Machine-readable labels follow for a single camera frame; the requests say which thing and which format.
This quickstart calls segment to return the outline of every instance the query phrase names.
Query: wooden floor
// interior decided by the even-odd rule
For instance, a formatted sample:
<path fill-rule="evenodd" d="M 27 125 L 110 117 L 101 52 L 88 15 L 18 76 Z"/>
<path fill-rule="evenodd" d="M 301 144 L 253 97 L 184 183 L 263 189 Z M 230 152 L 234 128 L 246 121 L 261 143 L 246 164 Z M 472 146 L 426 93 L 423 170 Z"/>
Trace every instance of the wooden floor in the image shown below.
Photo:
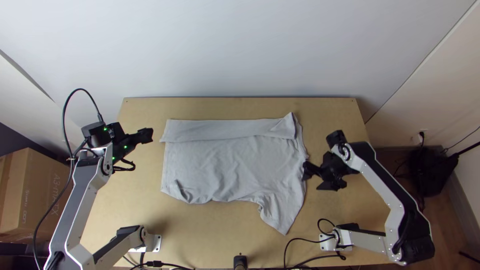
<path fill-rule="evenodd" d="M 382 165 L 393 174 L 399 164 L 405 160 L 406 150 L 377 149 L 377 159 Z M 407 168 L 401 168 L 399 173 L 406 173 Z M 408 192 L 415 190 L 406 179 L 397 179 Z M 395 264 L 387 265 L 364 265 L 362 270 L 473 270 L 480 269 L 480 264 L 459 255 L 459 251 L 470 253 L 467 247 L 466 236 L 462 231 L 459 219 L 455 214 L 446 188 L 440 195 L 425 199 L 425 210 L 423 214 L 430 221 L 433 243 L 435 245 L 435 256 L 432 259 L 413 263 L 406 267 Z"/>

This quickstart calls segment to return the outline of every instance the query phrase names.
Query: wall outlet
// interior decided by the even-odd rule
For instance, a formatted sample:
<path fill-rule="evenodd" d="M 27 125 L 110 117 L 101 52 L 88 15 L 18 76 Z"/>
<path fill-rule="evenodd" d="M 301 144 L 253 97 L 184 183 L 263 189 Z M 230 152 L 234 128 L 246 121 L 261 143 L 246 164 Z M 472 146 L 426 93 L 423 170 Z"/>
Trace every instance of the wall outlet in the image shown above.
<path fill-rule="evenodd" d="M 427 131 L 428 128 L 421 128 L 417 134 L 411 137 L 411 141 L 414 145 L 420 146 L 422 143 L 425 143 L 425 140 L 427 139 Z"/>

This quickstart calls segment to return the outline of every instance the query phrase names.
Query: tabletop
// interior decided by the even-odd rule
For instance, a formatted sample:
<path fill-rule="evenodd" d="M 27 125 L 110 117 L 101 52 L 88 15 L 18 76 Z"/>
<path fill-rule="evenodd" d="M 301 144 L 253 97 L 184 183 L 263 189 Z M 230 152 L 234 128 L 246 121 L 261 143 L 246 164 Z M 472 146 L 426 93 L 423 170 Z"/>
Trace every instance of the tabletop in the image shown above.
<path fill-rule="evenodd" d="M 90 252 L 105 245 L 120 227 L 144 225 L 161 234 L 157 253 L 145 261 L 161 260 L 192 268 L 232 268 L 233 257 L 247 256 L 251 268 L 283 267 L 284 248 L 292 238 L 319 239 L 317 220 L 335 224 L 358 223 L 361 229 L 385 231 L 389 209 L 360 174 L 344 179 L 348 186 L 335 191 L 316 190 L 322 182 L 307 180 L 307 191 L 298 216 L 287 235 L 260 218 L 258 205 L 246 201 L 187 204 L 160 191 L 165 144 L 160 143 L 167 119 L 243 120 L 282 118 L 293 112 L 303 128 L 303 142 L 312 163 L 320 165 L 329 150 L 326 136 L 343 130 L 349 142 L 368 141 L 354 98 L 312 97 L 136 97 L 123 100 L 118 121 L 126 133 L 153 128 L 153 142 L 139 144 L 127 157 L 136 170 L 112 175 L 97 194 L 81 244 Z M 322 225 L 331 230 L 331 225 Z M 312 257 L 331 255 L 319 244 L 294 241 L 288 247 L 288 266 Z M 309 262 L 310 267 L 389 263 L 388 258 L 359 247 L 338 257 Z M 138 253 L 128 258 L 139 261 Z M 121 259 L 116 266 L 130 266 Z"/>

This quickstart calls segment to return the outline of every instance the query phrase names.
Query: white wall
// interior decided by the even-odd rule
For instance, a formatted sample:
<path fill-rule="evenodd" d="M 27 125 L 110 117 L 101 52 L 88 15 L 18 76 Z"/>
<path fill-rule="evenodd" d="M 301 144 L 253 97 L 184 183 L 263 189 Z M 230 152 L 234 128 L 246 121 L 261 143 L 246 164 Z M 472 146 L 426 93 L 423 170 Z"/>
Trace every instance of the white wall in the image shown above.
<path fill-rule="evenodd" d="M 368 119 L 473 1 L 8 1 L 0 49 L 108 122 L 139 96 L 353 96 Z"/>
<path fill-rule="evenodd" d="M 480 7 L 477 1 L 405 84 L 366 123 L 374 146 L 449 147 L 480 126 Z M 480 141 L 480 131 L 449 150 Z M 480 148 L 460 156 L 455 173 L 480 223 Z"/>
<path fill-rule="evenodd" d="M 62 109 L 1 55 L 0 122 L 54 153 L 67 153 Z M 77 147 L 83 140 L 80 128 L 70 118 L 65 127 L 72 147 Z"/>

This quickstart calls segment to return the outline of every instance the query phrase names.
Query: t-shirt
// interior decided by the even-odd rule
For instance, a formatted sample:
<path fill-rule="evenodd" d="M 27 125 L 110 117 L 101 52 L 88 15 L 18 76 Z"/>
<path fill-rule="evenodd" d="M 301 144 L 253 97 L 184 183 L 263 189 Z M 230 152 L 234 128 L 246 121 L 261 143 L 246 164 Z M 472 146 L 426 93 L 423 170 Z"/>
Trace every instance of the t-shirt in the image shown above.
<path fill-rule="evenodd" d="M 161 191 L 189 204 L 235 200 L 259 205 L 260 217 L 286 235 L 302 208 L 308 158 L 293 113 L 255 120 L 172 120 Z"/>

